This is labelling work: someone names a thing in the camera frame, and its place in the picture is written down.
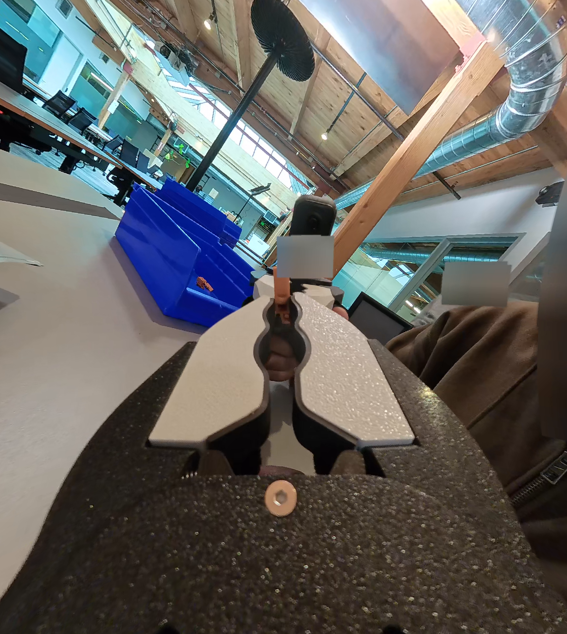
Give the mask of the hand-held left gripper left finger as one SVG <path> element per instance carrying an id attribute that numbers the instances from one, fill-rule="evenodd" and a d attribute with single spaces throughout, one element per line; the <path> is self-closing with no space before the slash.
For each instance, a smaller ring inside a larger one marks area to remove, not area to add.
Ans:
<path id="1" fill-rule="evenodd" d="M 201 335 L 148 437 L 153 447 L 261 447 L 270 433 L 270 380 L 260 345 L 261 297 Z"/>

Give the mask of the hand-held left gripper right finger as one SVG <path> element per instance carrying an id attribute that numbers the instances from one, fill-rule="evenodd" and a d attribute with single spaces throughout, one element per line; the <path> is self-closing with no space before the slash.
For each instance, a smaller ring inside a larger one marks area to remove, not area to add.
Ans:
<path id="1" fill-rule="evenodd" d="M 412 445 L 415 434 L 366 337 L 303 292 L 292 301 L 306 350 L 295 371 L 303 415 L 355 447 Z"/>

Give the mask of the blue plastic bin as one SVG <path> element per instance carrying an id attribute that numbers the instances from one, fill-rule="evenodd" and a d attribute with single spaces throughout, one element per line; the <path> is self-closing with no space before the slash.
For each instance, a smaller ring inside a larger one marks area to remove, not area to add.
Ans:
<path id="1" fill-rule="evenodd" d="M 168 178 L 156 194 L 161 200 L 216 235 L 220 242 L 231 248 L 237 246 L 241 227 L 202 197 L 187 190 L 184 184 Z"/>
<path id="2" fill-rule="evenodd" d="M 253 267 L 158 195 L 135 186 L 115 237 L 171 318 L 210 327 L 253 295 Z M 213 293 L 197 287 L 205 278 Z"/>

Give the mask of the person's right forearm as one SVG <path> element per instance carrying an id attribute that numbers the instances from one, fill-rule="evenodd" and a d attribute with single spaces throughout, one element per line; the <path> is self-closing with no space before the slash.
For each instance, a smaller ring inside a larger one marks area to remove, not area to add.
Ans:
<path id="1" fill-rule="evenodd" d="M 537 369 L 539 304 L 457 307 L 386 348 L 471 428 Z"/>

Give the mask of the grey desk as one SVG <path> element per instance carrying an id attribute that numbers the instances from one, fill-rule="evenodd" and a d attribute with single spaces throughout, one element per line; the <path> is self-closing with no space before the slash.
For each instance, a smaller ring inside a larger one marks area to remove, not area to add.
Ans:
<path id="1" fill-rule="evenodd" d="M 122 210 L 0 150 L 0 596 L 98 427 L 203 327 L 164 316 L 114 238 Z"/>

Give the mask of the black screen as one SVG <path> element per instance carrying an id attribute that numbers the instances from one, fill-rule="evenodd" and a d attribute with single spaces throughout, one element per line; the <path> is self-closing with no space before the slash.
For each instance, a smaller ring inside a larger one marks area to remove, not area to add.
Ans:
<path id="1" fill-rule="evenodd" d="M 414 327 L 364 292 L 348 308 L 349 321 L 367 338 L 387 345 L 389 341 Z"/>

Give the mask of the black tripod stand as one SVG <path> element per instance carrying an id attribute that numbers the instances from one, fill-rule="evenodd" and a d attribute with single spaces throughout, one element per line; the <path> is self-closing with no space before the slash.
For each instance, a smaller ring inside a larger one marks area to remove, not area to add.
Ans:
<path id="1" fill-rule="evenodd" d="M 263 185 L 263 186 L 257 186 L 253 189 L 251 189 L 248 193 L 248 199 L 246 200 L 246 202 L 242 205 L 242 208 L 240 209 L 239 213 L 237 214 L 236 217 L 236 221 L 237 224 L 240 224 L 240 219 L 242 216 L 242 212 L 244 211 L 244 208 L 251 202 L 251 200 L 256 197 L 259 194 L 263 194 L 266 193 L 270 190 L 271 187 L 271 183 L 268 183 L 267 185 Z"/>

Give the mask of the black column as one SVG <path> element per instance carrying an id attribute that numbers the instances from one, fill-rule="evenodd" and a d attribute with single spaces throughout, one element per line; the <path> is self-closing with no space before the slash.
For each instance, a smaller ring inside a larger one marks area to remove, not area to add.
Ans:
<path id="1" fill-rule="evenodd" d="M 277 61 L 281 57 L 283 52 L 283 44 L 278 43 L 277 46 L 273 49 L 273 51 L 268 55 L 266 61 L 261 67 L 259 73 L 257 74 L 255 80 L 251 83 L 248 90 L 244 93 L 244 96 L 240 100 L 237 107 L 231 113 L 229 119 L 224 124 L 224 127 L 219 134 L 216 136 L 212 145 L 208 149 L 207 154 L 203 157 L 200 165 L 196 168 L 196 170 L 192 173 L 189 178 L 186 189 L 190 192 L 194 192 L 196 186 L 200 183 L 202 177 L 207 172 L 214 158 L 220 152 L 222 147 L 224 146 L 226 140 L 228 139 L 230 133 L 235 128 L 238 121 L 241 119 L 244 112 L 247 110 L 250 102 L 259 92 L 261 86 L 265 82 L 268 74 L 272 71 L 273 67 L 277 64 Z"/>

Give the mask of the black round ceiling disc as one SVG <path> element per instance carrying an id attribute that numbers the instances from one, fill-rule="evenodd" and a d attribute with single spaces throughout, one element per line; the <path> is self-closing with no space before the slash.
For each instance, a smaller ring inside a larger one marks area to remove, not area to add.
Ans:
<path id="1" fill-rule="evenodd" d="M 294 13 L 282 1 L 253 1 L 251 24 L 256 39 L 266 54 L 266 77 L 274 67 L 289 79 L 303 83 L 315 71 L 311 41 Z"/>

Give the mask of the black office chair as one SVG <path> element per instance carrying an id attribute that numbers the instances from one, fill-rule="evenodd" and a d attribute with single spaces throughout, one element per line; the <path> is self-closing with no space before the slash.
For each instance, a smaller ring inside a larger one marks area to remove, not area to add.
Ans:
<path id="1" fill-rule="evenodd" d="M 119 160 L 129 167 L 136 167 L 138 149 L 129 141 L 123 140 L 119 153 Z M 123 166 L 115 166 L 107 175 L 107 181 L 117 187 L 117 193 L 113 196 L 113 202 L 119 207 L 125 202 L 135 182 L 135 175 Z"/>

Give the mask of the black projector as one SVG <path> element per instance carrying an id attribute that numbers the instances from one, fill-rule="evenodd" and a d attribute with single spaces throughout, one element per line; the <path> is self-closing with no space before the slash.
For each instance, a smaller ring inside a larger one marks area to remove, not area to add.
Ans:
<path id="1" fill-rule="evenodd" d="M 564 181 L 558 181 L 551 185 L 542 187 L 535 199 L 535 203 L 541 207 L 556 207 L 564 184 Z"/>

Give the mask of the long wooden-edged table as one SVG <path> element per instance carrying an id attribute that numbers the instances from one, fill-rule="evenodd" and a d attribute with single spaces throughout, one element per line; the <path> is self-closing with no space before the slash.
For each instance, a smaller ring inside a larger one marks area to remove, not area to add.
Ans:
<path id="1" fill-rule="evenodd" d="M 65 154 L 74 154 L 72 149 L 76 147 L 79 149 L 77 154 L 79 160 L 86 159 L 89 155 L 93 155 L 98 159 L 104 160 L 109 164 L 117 167 L 122 167 L 129 172 L 131 178 L 130 181 L 136 181 L 138 183 L 144 183 L 145 186 L 152 191 L 162 188 L 162 184 L 156 179 L 145 175 L 137 170 L 135 167 L 128 163 L 122 162 L 120 158 L 113 156 L 99 149 L 96 145 L 90 143 L 86 138 L 79 134 L 73 127 L 70 127 L 66 123 L 59 120 L 54 114 L 39 107 L 33 101 L 27 99 L 20 93 L 14 91 L 8 86 L 0 82 L 0 108 L 5 108 L 16 115 L 19 115 L 40 128 L 47 130 L 50 136 L 65 139 L 69 142 L 69 145 L 62 145 L 61 152 Z"/>

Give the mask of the wooden post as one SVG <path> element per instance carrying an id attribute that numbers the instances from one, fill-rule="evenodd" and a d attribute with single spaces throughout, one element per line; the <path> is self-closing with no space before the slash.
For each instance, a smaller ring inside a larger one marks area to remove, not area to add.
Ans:
<path id="1" fill-rule="evenodd" d="M 335 232 L 329 278 L 346 264 L 501 66 L 502 60 L 490 44 L 480 42 Z"/>

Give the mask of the silver ventilation duct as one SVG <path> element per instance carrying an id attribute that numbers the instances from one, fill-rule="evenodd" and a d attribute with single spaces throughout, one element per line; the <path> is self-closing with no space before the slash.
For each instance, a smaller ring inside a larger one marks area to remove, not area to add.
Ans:
<path id="1" fill-rule="evenodd" d="M 427 176 L 533 131 L 567 81 L 567 17 L 559 1 L 458 1 L 510 76 L 506 100 L 449 134 L 414 178 Z"/>

